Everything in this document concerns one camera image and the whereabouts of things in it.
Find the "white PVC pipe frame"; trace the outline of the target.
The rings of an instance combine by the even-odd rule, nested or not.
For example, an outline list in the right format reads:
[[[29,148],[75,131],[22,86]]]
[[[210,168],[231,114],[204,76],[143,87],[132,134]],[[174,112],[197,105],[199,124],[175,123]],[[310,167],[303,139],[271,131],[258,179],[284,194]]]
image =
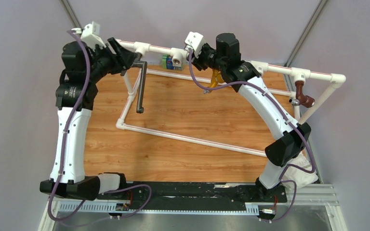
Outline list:
[[[129,42],[116,39],[119,44],[124,48],[127,48],[133,52],[139,52],[143,56],[146,54],[158,54],[164,55],[167,54],[173,58],[179,59],[182,61],[183,70],[153,70],[150,67],[147,68],[147,76],[151,79],[151,87],[168,87],[165,90],[167,92],[157,93],[157,90],[151,90],[149,96],[155,96],[155,99],[149,100],[151,103],[151,115],[158,117],[157,112],[162,112],[161,117],[163,118],[145,118],[145,121],[140,122],[139,115],[134,116],[134,118],[128,119],[128,116],[133,116],[136,112],[136,102],[138,98],[138,88],[140,83],[140,70],[138,70],[138,75],[134,72],[136,77],[132,79],[128,77],[123,77],[125,82],[128,84],[128,97],[127,101],[121,111],[120,116],[116,121],[116,128],[121,130],[129,130],[133,132],[139,132],[148,135],[154,135],[158,137],[164,137],[168,139],[184,141],[188,143],[194,143],[214,148],[219,148],[223,150],[230,150],[234,152],[251,154],[260,157],[266,157],[265,155],[265,146],[272,144],[275,139],[272,137],[271,132],[268,126],[265,124],[263,119],[259,116],[256,110],[252,105],[239,93],[235,92],[231,86],[227,88],[222,88],[220,90],[212,91],[211,95],[202,94],[196,89],[191,89],[191,85],[194,85],[194,81],[191,74],[188,74],[189,63],[188,63],[188,52],[184,48],[166,48],[156,45],[151,45],[144,42]],[[269,91],[273,94],[275,99],[280,103],[283,109],[285,109],[292,117],[294,117],[299,123],[305,123],[311,115],[337,90],[339,89],[346,81],[346,76],[342,74],[327,74],[310,71],[308,69],[297,68],[297,67],[284,67],[274,64],[269,64],[266,62],[259,61],[248,61],[251,62],[255,67],[264,67],[266,72],[264,74],[277,75],[281,74],[281,81],[284,81],[284,77],[287,77],[288,80],[293,82],[294,90],[278,90],[271,89],[266,86]],[[195,67],[192,67],[194,72],[195,80],[198,81],[201,85],[208,87],[211,83],[211,74],[212,70],[210,68],[206,70],[197,70]],[[203,74],[209,75],[209,77],[197,77],[196,75]],[[302,105],[293,106],[289,102],[290,99],[295,98],[296,94],[296,81],[306,81],[308,80],[321,80],[328,83],[327,88],[321,94],[321,96],[315,96],[315,105],[311,108],[306,108]],[[185,122],[179,122],[182,118],[184,119],[186,115],[196,114],[197,118],[190,119]],[[202,139],[201,136],[206,135],[209,138],[216,138],[219,135],[207,135],[208,131],[213,132],[227,132],[230,136],[232,131],[236,131],[236,128],[242,128],[242,125],[236,125],[236,119],[249,119],[248,116],[253,116],[252,121],[248,122],[243,120],[242,125],[246,125],[249,128],[253,128],[254,122],[258,122],[259,135],[264,134],[264,141],[270,142],[270,144],[258,144],[261,147],[261,150],[256,150],[248,147],[236,146],[224,142],[218,141],[209,141]],[[165,128],[166,131],[157,130],[156,128],[162,128],[163,119],[168,119],[168,128]],[[236,125],[236,128],[219,128],[219,125],[214,125],[214,122],[220,119],[225,119],[223,125]],[[180,128],[194,128],[195,131],[187,132],[187,135],[195,133],[197,131],[202,132],[202,135],[197,135],[200,137],[190,137],[185,136],[184,134],[175,134],[169,131],[179,131]]]

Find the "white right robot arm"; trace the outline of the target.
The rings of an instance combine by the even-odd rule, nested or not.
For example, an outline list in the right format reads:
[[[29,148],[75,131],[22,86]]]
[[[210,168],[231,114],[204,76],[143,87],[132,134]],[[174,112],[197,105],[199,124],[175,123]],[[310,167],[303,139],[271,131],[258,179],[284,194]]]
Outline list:
[[[233,33],[222,33],[216,37],[212,48],[202,34],[189,32],[185,39],[190,73],[197,70],[213,70],[208,87],[196,81],[205,93],[231,86],[244,97],[268,126],[275,141],[265,148],[268,159],[264,171],[256,180],[256,196],[269,201],[275,195],[275,187],[281,182],[299,153],[308,147],[311,128],[292,117],[266,87],[258,68],[241,58],[239,40]]]

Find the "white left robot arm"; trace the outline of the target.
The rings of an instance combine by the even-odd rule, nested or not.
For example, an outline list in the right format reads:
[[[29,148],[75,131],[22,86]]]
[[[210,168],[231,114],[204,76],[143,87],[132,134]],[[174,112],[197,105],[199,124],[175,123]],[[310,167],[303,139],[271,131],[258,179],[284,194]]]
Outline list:
[[[128,186],[124,174],[106,172],[87,176],[84,170],[86,131],[98,93],[96,83],[107,74],[128,70],[137,55],[109,38],[105,47],[89,47],[85,51],[73,41],[63,47],[65,65],[56,89],[59,133],[55,162],[47,180],[40,183],[40,192],[56,197],[93,201],[99,194],[110,192],[120,200]]]

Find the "dark grey long faucet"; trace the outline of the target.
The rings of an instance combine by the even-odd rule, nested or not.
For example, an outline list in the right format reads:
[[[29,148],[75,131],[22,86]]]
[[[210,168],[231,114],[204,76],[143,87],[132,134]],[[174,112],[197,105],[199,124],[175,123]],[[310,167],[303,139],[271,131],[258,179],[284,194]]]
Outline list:
[[[138,99],[137,99],[137,107],[136,112],[139,114],[142,114],[144,112],[143,108],[143,98],[144,98],[144,89],[145,89],[145,79],[146,79],[146,73],[147,73],[147,62],[142,61],[142,54],[139,52],[131,52],[131,54],[128,55],[128,64],[127,68],[122,71],[120,74],[122,77],[126,76],[126,72],[131,67],[140,68],[140,83],[138,88]]]

